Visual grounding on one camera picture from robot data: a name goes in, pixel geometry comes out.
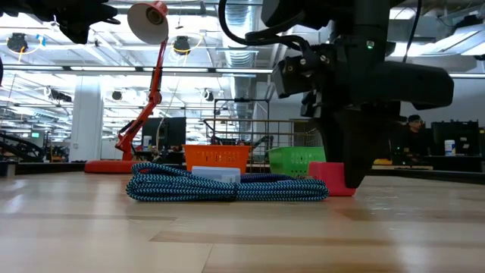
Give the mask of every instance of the lamp shade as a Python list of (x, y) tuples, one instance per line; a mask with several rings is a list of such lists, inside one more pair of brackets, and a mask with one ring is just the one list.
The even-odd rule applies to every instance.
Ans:
[(161, 44), (168, 38), (167, 5), (162, 1), (139, 3), (128, 11), (131, 31), (151, 45)]

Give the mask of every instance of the column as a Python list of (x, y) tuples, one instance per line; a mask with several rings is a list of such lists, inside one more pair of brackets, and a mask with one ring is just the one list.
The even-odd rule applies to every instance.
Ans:
[(101, 77), (78, 76), (70, 135), (71, 162), (101, 158), (104, 107)]

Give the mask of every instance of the desk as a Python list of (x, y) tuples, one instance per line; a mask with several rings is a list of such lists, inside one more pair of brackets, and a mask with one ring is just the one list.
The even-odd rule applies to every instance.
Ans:
[(366, 177), (323, 202), (154, 203), (126, 195), (131, 177), (2, 180), (2, 272), (485, 272), (481, 185)]
[(470, 171), (483, 172), (481, 156), (425, 156), (424, 160), (433, 166), (435, 171)]

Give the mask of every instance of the black cable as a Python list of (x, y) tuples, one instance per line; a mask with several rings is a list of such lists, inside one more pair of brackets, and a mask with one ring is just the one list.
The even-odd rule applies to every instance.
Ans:
[(259, 30), (259, 31), (247, 33), (245, 35), (246, 40), (257, 40), (257, 39), (265, 39), (268, 37), (277, 37), (278, 33), (287, 31), (290, 27), (301, 22), (303, 19), (305, 19), (305, 13), (301, 11), (296, 16), (291, 17), (289, 20), (286, 20), (281, 24), (267, 28), (266, 30)]
[(305, 50), (310, 47), (308, 42), (300, 36), (288, 35), (288, 36), (271, 36), (264, 39), (259, 39), (255, 41), (248, 41), (247, 39), (240, 38), (236, 36), (229, 30), (226, 22), (226, 4), (227, 0), (220, 0), (219, 1), (219, 9), (217, 10), (217, 14), (219, 16), (219, 23), (221, 24), (221, 29), (234, 42), (237, 42), (241, 45), (245, 46), (266, 46), (266, 45), (273, 45), (275, 43), (282, 43), (285, 46), (290, 47), (291, 49), (295, 50)]
[(406, 53), (404, 54), (404, 58), (402, 58), (402, 62), (405, 63), (408, 60), (408, 52), (411, 48), (412, 41), (415, 38), (416, 29), (418, 28), (419, 17), (421, 16), (421, 7), (423, 6), (423, 0), (418, 0), (418, 8), (416, 9), (416, 17), (415, 22), (412, 25), (411, 35), (409, 37), (408, 45), (406, 46)]
[(437, 19), (438, 19), (438, 20), (439, 20), (439, 21), (440, 21), (442, 24), (444, 24), (444, 25), (445, 25), (445, 26), (447, 26), (447, 27), (455, 27), (455, 26), (450, 26), (450, 25), (446, 24), (446, 23), (445, 23), (445, 21), (444, 21), (443, 19), (441, 19), (441, 17), (436, 16), (436, 18), (437, 18)]

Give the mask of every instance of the lamp arm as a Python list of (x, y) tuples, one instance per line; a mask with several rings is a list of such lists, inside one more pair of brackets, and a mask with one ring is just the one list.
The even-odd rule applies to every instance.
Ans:
[(142, 110), (135, 121), (131, 121), (131, 125), (123, 131), (118, 132), (118, 143), (116, 144), (116, 149), (123, 152), (123, 160), (130, 161), (133, 158), (133, 153), (131, 152), (131, 144), (139, 129), (145, 124), (149, 116), (152, 114), (153, 109), (161, 102), (161, 94), (158, 89), (161, 84), (161, 69), (164, 63), (164, 53), (167, 48), (168, 37), (160, 45), (160, 52), (158, 53), (157, 66), (155, 67), (155, 72), (152, 76), (152, 88), (149, 94), (149, 103)]

